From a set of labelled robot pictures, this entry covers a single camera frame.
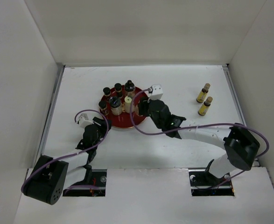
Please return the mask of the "yellow-cap spice jar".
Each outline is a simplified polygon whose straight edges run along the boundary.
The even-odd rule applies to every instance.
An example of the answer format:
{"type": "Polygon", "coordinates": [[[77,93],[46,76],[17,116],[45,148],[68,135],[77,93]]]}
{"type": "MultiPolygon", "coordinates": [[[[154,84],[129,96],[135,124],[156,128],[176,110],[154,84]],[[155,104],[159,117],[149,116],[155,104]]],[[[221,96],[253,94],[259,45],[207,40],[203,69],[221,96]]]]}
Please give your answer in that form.
{"type": "Polygon", "coordinates": [[[124,108],[126,113],[130,113],[130,109],[132,109],[132,112],[134,111],[134,103],[133,103],[133,98],[131,96],[125,97],[124,108]]]}

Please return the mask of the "black-knob spice jar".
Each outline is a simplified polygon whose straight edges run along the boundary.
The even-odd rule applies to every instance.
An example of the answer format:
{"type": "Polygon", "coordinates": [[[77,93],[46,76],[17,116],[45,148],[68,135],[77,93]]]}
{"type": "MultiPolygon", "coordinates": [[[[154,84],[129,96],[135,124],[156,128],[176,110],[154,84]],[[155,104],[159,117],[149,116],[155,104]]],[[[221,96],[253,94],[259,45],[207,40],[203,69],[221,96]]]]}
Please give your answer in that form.
{"type": "Polygon", "coordinates": [[[122,102],[119,97],[110,97],[109,104],[113,115],[119,116],[122,113],[122,102]]]}
{"type": "Polygon", "coordinates": [[[135,96],[135,85],[131,80],[128,80],[124,85],[125,96],[133,98],[135,96]]]}

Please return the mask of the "small black-cap spice bottle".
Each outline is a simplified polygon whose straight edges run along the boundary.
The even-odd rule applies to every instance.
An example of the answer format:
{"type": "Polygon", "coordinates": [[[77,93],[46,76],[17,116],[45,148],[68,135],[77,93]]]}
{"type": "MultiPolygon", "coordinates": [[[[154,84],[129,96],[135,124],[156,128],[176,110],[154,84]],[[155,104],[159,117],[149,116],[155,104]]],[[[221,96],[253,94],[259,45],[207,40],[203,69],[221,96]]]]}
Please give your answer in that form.
{"type": "Polygon", "coordinates": [[[111,89],[110,89],[109,87],[105,87],[105,88],[103,89],[103,93],[104,93],[104,96],[105,96],[105,100],[106,100],[107,102],[109,102],[110,97],[111,97],[111,89]]]}
{"type": "Polygon", "coordinates": [[[99,106],[100,112],[101,112],[104,116],[107,116],[107,115],[109,114],[109,111],[108,111],[108,108],[107,108],[107,102],[106,102],[106,101],[101,100],[101,101],[98,103],[98,106],[99,106]]]}
{"type": "Polygon", "coordinates": [[[120,83],[116,83],[114,85],[115,88],[115,92],[116,92],[116,96],[118,98],[122,98],[123,97],[123,93],[122,93],[122,85],[120,83]]]}

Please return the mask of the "pink-cap spice jar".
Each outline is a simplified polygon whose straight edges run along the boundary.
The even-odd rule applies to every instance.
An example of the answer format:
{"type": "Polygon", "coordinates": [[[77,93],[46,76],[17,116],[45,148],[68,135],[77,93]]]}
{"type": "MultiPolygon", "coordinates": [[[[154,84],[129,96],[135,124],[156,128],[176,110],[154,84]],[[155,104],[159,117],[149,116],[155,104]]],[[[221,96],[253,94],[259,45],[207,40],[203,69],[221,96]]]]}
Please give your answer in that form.
{"type": "Polygon", "coordinates": [[[144,116],[144,111],[143,110],[138,109],[138,110],[135,111],[135,113],[138,116],[141,116],[141,117],[144,116]]]}

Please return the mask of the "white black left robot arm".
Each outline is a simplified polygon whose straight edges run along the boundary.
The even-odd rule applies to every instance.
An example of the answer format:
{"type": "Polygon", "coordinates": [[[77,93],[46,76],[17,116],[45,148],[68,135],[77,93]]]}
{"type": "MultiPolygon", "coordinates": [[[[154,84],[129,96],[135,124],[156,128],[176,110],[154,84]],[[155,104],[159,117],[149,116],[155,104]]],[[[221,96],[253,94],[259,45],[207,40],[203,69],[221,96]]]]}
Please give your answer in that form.
{"type": "Polygon", "coordinates": [[[89,185],[92,181],[90,163],[97,154],[98,145],[111,127],[111,120],[94,117],[84,128],[83,137],[71,154],[58,158],[42,155],[22,185],[22,193],[53,205],[72,185],[66,184],[67,179],[82,186],[89,185]]]}

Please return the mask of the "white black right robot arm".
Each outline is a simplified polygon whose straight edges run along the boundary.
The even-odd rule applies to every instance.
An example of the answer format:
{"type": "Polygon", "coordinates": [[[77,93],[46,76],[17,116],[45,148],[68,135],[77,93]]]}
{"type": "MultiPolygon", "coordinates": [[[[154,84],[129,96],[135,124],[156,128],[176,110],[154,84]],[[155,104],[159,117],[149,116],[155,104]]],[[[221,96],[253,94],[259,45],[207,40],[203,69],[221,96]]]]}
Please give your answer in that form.
{"type": "Polygon", "coordinates": [[[260,147],[256,138],[237,123],[229,128],[196,126],[192,129],[176,130],[181,124],[191,127],[195,122],[171,114],[168,106],[161,100],[142,97],[135,112],[140,116],[150,117],[158,129],[169,131],[166,135],[171,138],[197,140],[225,150],[224,155],[211,160],[205,169],[204,179],[211,185],[236,169],[249,171],[260,147]]]}

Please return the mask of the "red round tray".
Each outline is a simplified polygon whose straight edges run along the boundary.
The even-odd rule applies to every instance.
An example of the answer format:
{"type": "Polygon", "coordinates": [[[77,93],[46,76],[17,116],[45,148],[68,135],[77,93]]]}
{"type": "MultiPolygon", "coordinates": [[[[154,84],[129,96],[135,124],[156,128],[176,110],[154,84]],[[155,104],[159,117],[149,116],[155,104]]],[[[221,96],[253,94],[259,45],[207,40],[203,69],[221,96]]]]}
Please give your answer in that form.
{"type": "MultiPolygon", "coordinates": [[[[116,92],[115,92],[115,88],[111,87],[111,97],[116,96],[116,92]]],[[[107,102],[105,100],[105,96],[103,95],[101,100],[104,100],[107,102],[107,108],[109,111],[109,114],[107,116],[105,116],[107,119],[110,119],[112,121],[112,126],[115,128],[122,128],[122,129],[127,129],[127,128],[133,128],[133,124],[130,120],[130,115],[129,113],[125,112],[125,108],[124,108],[124,99],[125,99],[125,91],[124,91],[124,85],[122,85],[122,93],[123,93],[123,97],[120,98],[121,102],[122,102],[122,113],[119,116],[115,116],[112,114],[111,108],[110,108],[110,104],[109,102],[107,102]]]]}

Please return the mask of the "front yellow sauce bottle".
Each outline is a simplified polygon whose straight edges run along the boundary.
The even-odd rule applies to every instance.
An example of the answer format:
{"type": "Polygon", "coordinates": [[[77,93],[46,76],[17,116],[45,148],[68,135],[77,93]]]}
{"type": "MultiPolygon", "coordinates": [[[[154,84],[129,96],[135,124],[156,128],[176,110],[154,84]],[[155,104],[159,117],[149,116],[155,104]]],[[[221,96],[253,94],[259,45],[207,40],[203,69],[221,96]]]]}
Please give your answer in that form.
{"type": "Polygon", "coordinates": [[[212,97],[208,97],[208,98],[204,101],[204,103],[201,105],[200,109],[198,110],[198,114],[199,114],[200,116],[205,116],[205,115],[206,115],[206,113],[207,113],[207,111],[208,111],[208,109],[209,109],[209,107],[210,107],[212,101],[213,101],[213,98],[212,98],[212,97]]]}

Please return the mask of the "yellow sauce bottle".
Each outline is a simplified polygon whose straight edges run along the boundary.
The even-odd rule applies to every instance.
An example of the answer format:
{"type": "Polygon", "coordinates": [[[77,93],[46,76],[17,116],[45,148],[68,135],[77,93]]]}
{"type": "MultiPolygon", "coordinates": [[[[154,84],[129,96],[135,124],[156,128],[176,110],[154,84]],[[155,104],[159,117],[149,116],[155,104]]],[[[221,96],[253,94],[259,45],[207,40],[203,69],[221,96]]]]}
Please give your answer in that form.
{"type": "Polygon", "coordinates": [[[209,91],[210,86],[211,86],[211,85],[210,85],[209,83],[206,83],[206,84],[204,85],[204,87],[201,89],[199,95],[198,95],[197,98],[196,98],[196,101],[197,101],[198,103],[204,102],[204,100],[205,100],[205,98],[206,98],[206,96],[207,96],[207,94],[208,94],[208,91],[209,91]]]}
{"type": "Polygon", "coordinates": [[[208,111],[208,109],[209,109],[209,107],[210,107],[212,101],[213,101],[213,98],[212,98],[212,97],[208,97],[208,98],[204,101],[204,103],[201,105],[200,109],[198,110],[198,114],[199,114],[200,116],[205,116],[205,115],[206,115],[206,113],[207,113],[207,111],[208,111]]]}

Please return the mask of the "back yellow sauce bottle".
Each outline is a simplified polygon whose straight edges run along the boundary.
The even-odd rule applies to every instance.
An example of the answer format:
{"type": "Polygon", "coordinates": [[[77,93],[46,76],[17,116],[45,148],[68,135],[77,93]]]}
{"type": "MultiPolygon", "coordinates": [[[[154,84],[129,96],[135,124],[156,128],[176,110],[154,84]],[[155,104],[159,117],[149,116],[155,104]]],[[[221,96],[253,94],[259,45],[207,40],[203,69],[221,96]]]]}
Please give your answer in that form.
{"type": "Polygon", "coordinates": [[[198,95],[197,98],[196,98],[196,101],[197,101],[198,103],[204,102],[204,100],[205,100],[205,98],[206,98],[206,96],[207,96],[207,94],[208,94],[208,91],[209,91],[210,86],[211,86],[211,85],[210,85],[209,83],[206,83],[206,84],[204,85],[204,87],[201,89],[199,95],[198,95]]]}

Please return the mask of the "left metal table rail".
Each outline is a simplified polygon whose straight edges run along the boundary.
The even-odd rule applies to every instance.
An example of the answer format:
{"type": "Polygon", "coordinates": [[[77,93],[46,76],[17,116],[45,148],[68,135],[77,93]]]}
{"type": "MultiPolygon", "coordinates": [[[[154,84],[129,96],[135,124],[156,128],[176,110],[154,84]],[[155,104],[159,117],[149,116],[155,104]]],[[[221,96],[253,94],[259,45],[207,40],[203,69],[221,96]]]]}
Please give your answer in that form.
{"type": "Polygon", "coordinates": [[[58,68],[58,70],[57,70],[56,80],[55,80],[52,95],[51,95],[51,100],[50,100],[50,104],[49,104],[49,108],[48,108],[48,112],[47,112],[47,116],[46,116],[46,120],[45,120],[45,125],[44,125],[43,131],[42,131],[42,136],[41,136],[41,140],[40,140],[40,143],[39,143],[39,146],[37,149],[36,156],[33,160],[33,165],[35,165],[37,163],[39,157],[42,155],[42,153],[44,152],[44,149],[45,149],[45,145],[46,145],[46,141],[48,138],[54,109],[56,106],[59,89],[60,89],[61,82],[62,82],[65,65],[63,63],[57,63],[57,68],[58,68]]]}

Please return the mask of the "metal table rail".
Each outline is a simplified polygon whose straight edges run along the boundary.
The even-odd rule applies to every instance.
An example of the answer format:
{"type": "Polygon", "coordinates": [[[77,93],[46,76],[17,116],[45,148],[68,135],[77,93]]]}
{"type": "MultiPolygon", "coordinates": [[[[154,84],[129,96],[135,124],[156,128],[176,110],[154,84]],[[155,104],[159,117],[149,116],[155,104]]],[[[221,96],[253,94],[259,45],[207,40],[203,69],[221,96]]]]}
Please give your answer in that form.
{"type": "Polygon", "coordinates": [[[40,143],[39,143],[39,146],[37,149],[36,156],[33,160],[33,165],[35,165],[37,163],[39,157],[42,155],[42,153],[44,152],[44,149],[45,149],[45,145],[46,145],[46,141],[48,138],[54,109],[56,106],[59,89],[60,89],[61,82],[62,82],[65,65],[63,63],[57,63],[57,68],[58,68],[58,70],[57,70],[56,80],[55,80],[52,95],[51,95],[51,100],[50,100],[50,104],[49,104],[49,108],[48,108],[48,112],[47,112],[47,116],[46,116],[46,120],[45,120],[45,125],[44,125],[43,131],[42,131],[42,136],[41,136],[41,140],[40,140],[40,143]]]}
{"type": "Polygon", "coordinates": [[[234,101],[234,104],[235,104],[235,107],[236,107],[236,110],[237,110],[237,114],[238,114],[240,123],[246,126],[246,121],[245,121],[245,118],[244,118],[244,115],[243,115],[243,112],[242,112],[242,109],[241,109],[241,106],[240,106],[240,103],[239,103],[239,100],[238,100],[238,97],[237,97],[237,93],[235,91],[235,88],[234,88],[234,85],[233,85],[233,82],[232,82],[232,78],[231,78],[231,75],[230,75],[230,72],[229,72],[228,65],[225,64],[225,65],[222,66],[222,68],[223,68],[223,71],[224,71],[224,74],[225,74],[225,77],[226,77],[230,92],[232,94],[232,98],[233,98],[233,101],[234,101]]]}

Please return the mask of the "right metal table rail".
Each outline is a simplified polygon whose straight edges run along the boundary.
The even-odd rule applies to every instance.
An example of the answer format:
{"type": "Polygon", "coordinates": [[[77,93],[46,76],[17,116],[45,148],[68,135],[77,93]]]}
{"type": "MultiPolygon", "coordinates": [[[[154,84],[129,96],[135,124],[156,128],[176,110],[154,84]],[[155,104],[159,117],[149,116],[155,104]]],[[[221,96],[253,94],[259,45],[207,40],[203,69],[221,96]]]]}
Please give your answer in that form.
{"type": "Polygon", "coordinates": [[[232,98],[233,98],[233,101],[234,101],[234,104],[235,104],[235,107],[236,107],[236,110],[237,110],[237,114],[238,114],[240,123],[246,126],[246,121],[245,121],[245,118],[244,118],[244,115],[243,115],[243,112],[242,112],[242,109],[241,109],[241,106],[240,106],[240,103],[239,103],[239,100],[238,100],[238,97],[237,97],[237,93],[235,91],[235,88],[234,88],[234,85],[233,85],[233,82],[232,82],[232,78],[231,78],[231,75],[230,75],[230,72],[229,72],[228,65],[225,64],[225,65],[222,66],[222,68],[223,68],[223,71],[224,71],[224,74],[225,74],[225,77],[226,77],[230,92],[232,94],[232,98]]]}

